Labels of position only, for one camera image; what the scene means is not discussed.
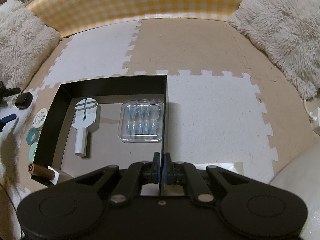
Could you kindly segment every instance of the fluffy white cushion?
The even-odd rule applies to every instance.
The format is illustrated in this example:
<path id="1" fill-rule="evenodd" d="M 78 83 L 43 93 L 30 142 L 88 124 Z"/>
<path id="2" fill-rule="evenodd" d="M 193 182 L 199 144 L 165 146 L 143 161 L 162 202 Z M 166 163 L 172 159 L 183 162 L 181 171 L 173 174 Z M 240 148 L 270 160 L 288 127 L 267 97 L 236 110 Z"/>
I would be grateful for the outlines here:
<path id="1" fill-rule="evenodd" d="M 243 0 L 229 22 L 268 55 L 302 99 L 316 95 L 320 0 Z"/>
<path id="2" fill-rule="evenodd" d="M 60 40 L 60 34 L 17 0 L 0 6 L 0 80 L 24 90 Z M 8 97 L 9 107 L 17 96 Z"/>

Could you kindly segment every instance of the floor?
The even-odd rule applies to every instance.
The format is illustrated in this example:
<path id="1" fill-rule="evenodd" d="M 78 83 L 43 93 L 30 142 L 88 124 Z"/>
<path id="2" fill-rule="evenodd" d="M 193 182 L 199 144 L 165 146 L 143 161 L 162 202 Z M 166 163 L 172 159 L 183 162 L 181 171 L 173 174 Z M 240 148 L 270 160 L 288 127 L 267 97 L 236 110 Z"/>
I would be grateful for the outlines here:
<path id="1" fill-rule="evenodd" d="M 168 75 L 168 147 L 174 161 L 242 163 L 244 175 L 268 183 L 319 140 L 295 88 L 228 23 L 199 19 L 119 23 L 63 39 L 28 86 L 33 105 L 6 126 L 10 142 L 2 142 L 0 150 L 2 176 L 18 192 L 15 203 L 19 195 L 43 188 L 28 174 L 25 139 L 33 117 L 50 107 L 60 83 L 145 74 Z M 309 104 L 311 110 L 320 106 L 318 102 Z M 1 115 L 11 112 L 0 107 Z M 12 150 L 14 154 L 4 159 Z M 0 227 L 3 238 L 7 226 L 12 227 L 10 222 Z"/>

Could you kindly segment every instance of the blue handle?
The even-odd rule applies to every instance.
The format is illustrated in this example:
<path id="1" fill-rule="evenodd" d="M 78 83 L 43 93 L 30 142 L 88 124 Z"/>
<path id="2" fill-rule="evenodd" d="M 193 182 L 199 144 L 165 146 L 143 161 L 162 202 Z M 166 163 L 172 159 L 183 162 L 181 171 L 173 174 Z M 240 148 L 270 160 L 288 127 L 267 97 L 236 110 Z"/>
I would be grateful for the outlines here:
<path id="1" fill-rule="evenodd" d="M 0 122 L 4 123 L 4 124 L 7 124 L 8 122 L 11 122 L 13 120 L 15 120 L 17 118 L 17 115 L 16 114 L 10 114 L 4 118 L 2 118 L 0 120 Z"/>

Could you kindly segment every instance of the yellow gingham fabric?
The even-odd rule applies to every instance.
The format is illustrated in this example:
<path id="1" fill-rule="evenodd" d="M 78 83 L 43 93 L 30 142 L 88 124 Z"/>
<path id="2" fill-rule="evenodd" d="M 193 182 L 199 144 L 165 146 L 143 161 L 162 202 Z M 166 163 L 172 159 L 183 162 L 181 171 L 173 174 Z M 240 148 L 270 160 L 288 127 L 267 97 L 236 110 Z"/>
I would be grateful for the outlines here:
<path id="1" fill-rule="evenodd" d="M 27 8 L 63 37 L 118 22 L 150 18 L 227 21 L 242 0 L 34 0 Z"/>

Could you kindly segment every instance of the power strip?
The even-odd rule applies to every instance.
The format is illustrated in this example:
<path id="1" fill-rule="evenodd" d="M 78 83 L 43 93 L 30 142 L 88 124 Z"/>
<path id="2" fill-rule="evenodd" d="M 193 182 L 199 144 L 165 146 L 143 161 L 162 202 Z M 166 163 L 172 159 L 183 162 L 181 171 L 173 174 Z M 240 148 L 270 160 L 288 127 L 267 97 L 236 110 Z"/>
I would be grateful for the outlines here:
<path id="1" fill-rule="evenodd" d="M 320 135 L 320 108 L 317 107 L 317 109 L 313 111 L 311 115 L 316 118 L 316 120 L 311 121 L 311 128 L 316 134 Z"/>

